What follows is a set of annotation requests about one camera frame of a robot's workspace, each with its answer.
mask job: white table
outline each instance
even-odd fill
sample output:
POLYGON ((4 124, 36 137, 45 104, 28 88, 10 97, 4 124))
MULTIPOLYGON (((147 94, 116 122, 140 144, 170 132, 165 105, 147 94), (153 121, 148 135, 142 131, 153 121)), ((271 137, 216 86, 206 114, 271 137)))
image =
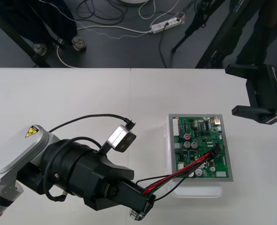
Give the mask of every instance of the white table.
MULTIPOLYGON (((29 124, 48 129, 86 114, 120 114, 137 122, 133 132, 138 137, 126 153, 111 151, 108 157, 133 169, 138 180, 164 174, 163 124, 169 113, 223 114, 234 182, 223 183, 220 199, 166 197, 139 223, 277 223, 277 123, 267 126, 232 116, 236 105, 249 105, 245 81, 222 70, 0 69, 0 143, 29 124)), ((88 119, 56 134, 59 138, 86 135, 103 143, 120 124, 115 119, 105 121, 88 119)), ((0 225, 138 223, 128 218, 123 206, 95 212, 77 197, 51 202, 24 189, 4 212, 0 225)))

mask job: yellow warning sticker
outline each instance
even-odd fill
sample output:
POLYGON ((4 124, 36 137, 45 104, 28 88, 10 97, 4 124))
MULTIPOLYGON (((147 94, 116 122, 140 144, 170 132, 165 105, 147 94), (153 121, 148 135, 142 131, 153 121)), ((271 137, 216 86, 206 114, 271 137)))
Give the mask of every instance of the yellow warning sticker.
POLYGON ((31 135, 34 135, 34 134, 36 134, 38 131, 39 131, 39 130, 38 130, 35 126, 32 126, 32 127, 29 128, 29 130, 28 130, 28 132, 27 132, 27 134, 26 134, 25 137, 29 137, 29 136, 31 136, 31 135))

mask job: circuit board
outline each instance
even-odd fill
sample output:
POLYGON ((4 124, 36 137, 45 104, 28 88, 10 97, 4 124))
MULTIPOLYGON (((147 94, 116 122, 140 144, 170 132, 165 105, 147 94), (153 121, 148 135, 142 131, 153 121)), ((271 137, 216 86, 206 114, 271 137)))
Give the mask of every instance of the circuit board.
POLYGON ((225 145, 219 116, 173 117, 176 170, 202 157, 214 146, 221 152, 213 160, 201 165, 190 178, 229 177, 225 145))

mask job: tripod leg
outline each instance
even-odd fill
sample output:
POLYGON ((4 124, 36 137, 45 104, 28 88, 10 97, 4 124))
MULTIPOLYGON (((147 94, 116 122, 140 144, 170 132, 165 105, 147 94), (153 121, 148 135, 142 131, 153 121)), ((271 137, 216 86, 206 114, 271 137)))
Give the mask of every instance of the tripod leg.
POLYGON ((177 50, 177 48, 179 48, 181 45, 182 45, 182 43, 185 41, 185 40, 187 40, 188 39, 188 35, 185 35, 178 43, 177 43, 177 45, 175 45, 175 47, 174 48, 172 48, 172 53, 175 53, 176 52, 176 50, 177 50))
POLYGON ((217 49, 219 49, 220 46, 223 46, 224 38, 228 34, 229 30, 239 26, 240 21, 244 21, 245 17, 249 18, 250 14, 254 15, 254 13, 258 10, 264 1, 265 0, 239 1, 234 10, 232 10, 226 17, 219 31, 216 33, 214 39, 198 62, 196 68, 206 67, 207 63, 210 61, 211 57, 215 54, 217 49))
POLYGON ((182 43, 187 40, 187 38, 192 35, 196 30, 202 27, 208 20, 208 18, 225 2, 225 0, 216 0, 212 5, 211 0, 203 0, 198 9, 192 24, 185 31, 185 36, 177 43, 177 45, 172 48, 172 53, 176 52, 176 49, 179 48, 182 43))
POLYGON ((30 56, 32 61, 39 67, 50 67, 49 64, 41 58, 28 44, 22 39, 22 37, 0 17, 0 28, 17 44, 24 52, 30 56))

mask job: white power strip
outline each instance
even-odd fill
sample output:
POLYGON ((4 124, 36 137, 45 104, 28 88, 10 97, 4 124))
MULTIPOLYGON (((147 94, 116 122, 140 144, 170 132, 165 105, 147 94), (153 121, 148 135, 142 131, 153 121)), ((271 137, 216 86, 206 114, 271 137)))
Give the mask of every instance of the white power strip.
POLYGON ((159 33, 161 31, 163 31, 163 28, 165 27, 166 23, 168 23, 168 25, 166 26, 165 30, 168 30, 172 27, 176 27, 176 26, 180 25, 181 22, 182 22, 181 19, 178 19, 178 18, 174 17, 174 18, 166 20, 164 22, 152 25, 151 26, 151 31, 154 34, 156 34, 156 33, 159 33))

